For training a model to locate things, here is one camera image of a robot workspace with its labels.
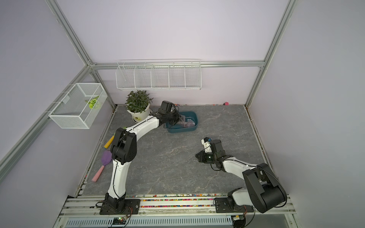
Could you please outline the pink small triangle ruler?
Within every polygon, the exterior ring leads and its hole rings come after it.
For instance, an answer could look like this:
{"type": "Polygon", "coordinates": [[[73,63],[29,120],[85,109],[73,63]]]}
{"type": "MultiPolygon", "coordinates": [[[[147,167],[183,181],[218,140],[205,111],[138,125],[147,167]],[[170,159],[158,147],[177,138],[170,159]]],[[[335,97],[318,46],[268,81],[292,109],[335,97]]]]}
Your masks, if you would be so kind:
{"type": "Polygon", "coordinates": [[[191,117],[186,118],[183,116],[178,123],[183,128],[195,127],[195,122],[191,119],[191,117]]]}

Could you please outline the blue protractor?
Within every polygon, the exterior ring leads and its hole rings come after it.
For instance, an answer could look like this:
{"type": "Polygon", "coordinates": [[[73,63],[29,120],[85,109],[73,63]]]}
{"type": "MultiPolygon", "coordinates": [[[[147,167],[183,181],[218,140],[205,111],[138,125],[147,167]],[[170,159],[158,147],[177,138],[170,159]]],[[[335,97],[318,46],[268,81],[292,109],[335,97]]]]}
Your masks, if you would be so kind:
{"type": "Polygon", "coordinates": [[[187,119],[187,121],[186,121],[186,127],[188,127],[188,128],[190,128],[190,127],[195,127],[195,122],[194,122],[194,120],[192,120],[192,119],[187,119]]]}

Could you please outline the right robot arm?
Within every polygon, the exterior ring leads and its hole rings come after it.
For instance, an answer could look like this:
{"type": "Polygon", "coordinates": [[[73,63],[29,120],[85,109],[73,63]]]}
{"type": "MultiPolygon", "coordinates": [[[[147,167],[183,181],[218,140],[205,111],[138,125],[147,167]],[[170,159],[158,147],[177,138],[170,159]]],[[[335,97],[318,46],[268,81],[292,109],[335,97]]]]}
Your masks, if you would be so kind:
{"type": "Polygon", "coordinates": [[[233,174],[246,185],[245,189],[230,191],[225,198],[215,198],[213,204],[217,213],[256,210],[265,213],[287,204],[287,193],[268,164],[251,164],[228,155],[218,139],[205,137],[201,143],[204,149],[195,155],[198,162],[209,164],[216,172],[233,174]]]}

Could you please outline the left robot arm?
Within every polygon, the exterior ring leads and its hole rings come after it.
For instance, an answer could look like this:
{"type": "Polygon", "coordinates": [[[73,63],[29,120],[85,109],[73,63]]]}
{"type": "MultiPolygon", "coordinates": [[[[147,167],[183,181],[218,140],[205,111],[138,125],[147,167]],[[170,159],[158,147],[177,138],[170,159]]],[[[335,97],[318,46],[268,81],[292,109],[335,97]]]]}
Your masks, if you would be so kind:
{"type": "Polygon", "coordinates": [[[175,125],[181,115],[175,104],[163,101],[158,111],[151,113],[145,120],[126,129],[115,132],[110,151],[113,160],[113,173],[110,187],[104,201],[116,208],[121,205],[126,194],[126,180],[132,160],[137,154],[137,142],[150,131],[169,123],[175,125]]]}

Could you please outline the teal plastic storage box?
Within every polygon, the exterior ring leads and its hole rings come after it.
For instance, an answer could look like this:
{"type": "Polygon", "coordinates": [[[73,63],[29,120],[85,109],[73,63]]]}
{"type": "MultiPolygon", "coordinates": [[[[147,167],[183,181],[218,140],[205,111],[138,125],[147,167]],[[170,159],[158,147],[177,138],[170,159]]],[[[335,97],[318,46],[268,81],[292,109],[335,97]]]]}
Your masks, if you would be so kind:
{"type": "Polygon", "coordinates": [[[165,128],[171,134],[195,131],[198,127],[198,117],[193,111],[180,112],[182,119],[175,125],[165,124],[165,128]]]}

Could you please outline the potted green plant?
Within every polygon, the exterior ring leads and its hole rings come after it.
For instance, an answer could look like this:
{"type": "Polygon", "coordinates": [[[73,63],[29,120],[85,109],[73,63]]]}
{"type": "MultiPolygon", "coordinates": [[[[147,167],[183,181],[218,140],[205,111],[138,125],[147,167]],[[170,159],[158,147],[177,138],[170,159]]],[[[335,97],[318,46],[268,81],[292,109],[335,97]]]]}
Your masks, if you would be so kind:
{"type": "Polygon", "coordinates": [[[131,114],[133,121],[139,123],[150,115],[150,104],[153,98],[146,90],[131,91],[127,95],[126,109],[131,114]]]}

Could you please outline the green yellow toy shovel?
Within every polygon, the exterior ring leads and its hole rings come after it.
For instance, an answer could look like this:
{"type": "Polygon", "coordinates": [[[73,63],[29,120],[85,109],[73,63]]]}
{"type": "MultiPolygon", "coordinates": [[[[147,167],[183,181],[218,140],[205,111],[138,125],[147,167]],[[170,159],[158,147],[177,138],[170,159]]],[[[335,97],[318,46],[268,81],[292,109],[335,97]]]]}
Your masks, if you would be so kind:
{"type": "Polygon", "coordinates": [[[114,140],[114,135],[107,141],[107,143],[104,145],[105,149],[108,149],[110,147],[110,145],[112,144],[113,140],[114,140]]]}

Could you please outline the purple pink toy spatula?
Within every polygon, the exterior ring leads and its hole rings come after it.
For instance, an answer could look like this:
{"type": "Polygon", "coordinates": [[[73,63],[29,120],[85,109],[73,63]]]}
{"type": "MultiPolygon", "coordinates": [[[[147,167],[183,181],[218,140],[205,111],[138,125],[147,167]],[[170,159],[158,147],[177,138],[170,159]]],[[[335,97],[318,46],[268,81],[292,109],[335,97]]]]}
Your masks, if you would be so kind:
{"type": "Polygon", "coordinates": [[[94,177],[92,178],[92,182],[96,182],[99,177],[101,176],[104,168],[110,164],[112,161],[112,153],[109,150],[104,151],[102,158],[101,158],[101,162],[102,162],[102,166],[100,167],[100,169],[97,171],[97,173],[94,175],[94,177]]]}

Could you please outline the green toy in basket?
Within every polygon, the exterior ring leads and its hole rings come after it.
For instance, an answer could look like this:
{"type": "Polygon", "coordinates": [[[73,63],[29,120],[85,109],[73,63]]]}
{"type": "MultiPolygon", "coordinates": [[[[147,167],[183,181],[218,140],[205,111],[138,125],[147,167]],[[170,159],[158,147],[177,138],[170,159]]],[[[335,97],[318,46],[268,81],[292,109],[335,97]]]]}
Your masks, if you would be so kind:
{"type": "Polygon", "coordinates": [[[85,100],[85,102],[87,103],[88,107],[91,109],[91,110],[98,110],[101,108],[101,104],[99,102],[99,96],[95,97],[95,98],[92,98],[90,100],[85,100]]]}

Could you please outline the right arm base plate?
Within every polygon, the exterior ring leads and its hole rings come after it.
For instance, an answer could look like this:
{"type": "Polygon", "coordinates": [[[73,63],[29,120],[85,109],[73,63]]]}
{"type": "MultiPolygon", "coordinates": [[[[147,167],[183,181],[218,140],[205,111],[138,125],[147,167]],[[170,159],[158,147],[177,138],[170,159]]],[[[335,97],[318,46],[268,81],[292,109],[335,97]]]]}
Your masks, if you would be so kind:
{"type": "Polygon", "coordinates": [[[232,198],[214,198],[213,205],[216,213],[248,213],[254,212],[254,207],[250,205],[237,205],[232,198]]]}

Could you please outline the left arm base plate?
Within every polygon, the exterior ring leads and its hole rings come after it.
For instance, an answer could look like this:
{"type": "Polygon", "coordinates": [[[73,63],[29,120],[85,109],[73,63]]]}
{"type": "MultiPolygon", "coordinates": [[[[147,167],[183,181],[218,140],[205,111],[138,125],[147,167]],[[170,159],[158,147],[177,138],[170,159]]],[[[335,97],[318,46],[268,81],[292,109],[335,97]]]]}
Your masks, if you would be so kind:
{"type": "Polygon", "coordinates": [[[103,201],[99,214],[100,215],[136,215],[140,209],[139,199],[122,199],[116,204],[103,201]]]}

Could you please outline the aluminium rail front frame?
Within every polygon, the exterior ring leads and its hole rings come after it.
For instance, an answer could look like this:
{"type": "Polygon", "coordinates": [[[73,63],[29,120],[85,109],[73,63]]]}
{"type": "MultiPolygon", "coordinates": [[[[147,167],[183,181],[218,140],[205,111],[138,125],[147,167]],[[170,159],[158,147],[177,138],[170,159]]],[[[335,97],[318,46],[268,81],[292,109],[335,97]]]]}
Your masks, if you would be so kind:
{"type": "Polygon", "coordinates": [[[226,197],[217,194],[158,194],[129,195],[132,201],[127,212],[101,215],[101,196],[83,196],[67,199],[54,228],[164,228],[164,227],[228,227],[242,222],[245,228],[301,228],[296,210],[289,199],[281,208],[264,214],[252,206],[242,212],[230,212],[220,206],[226,197]]]}

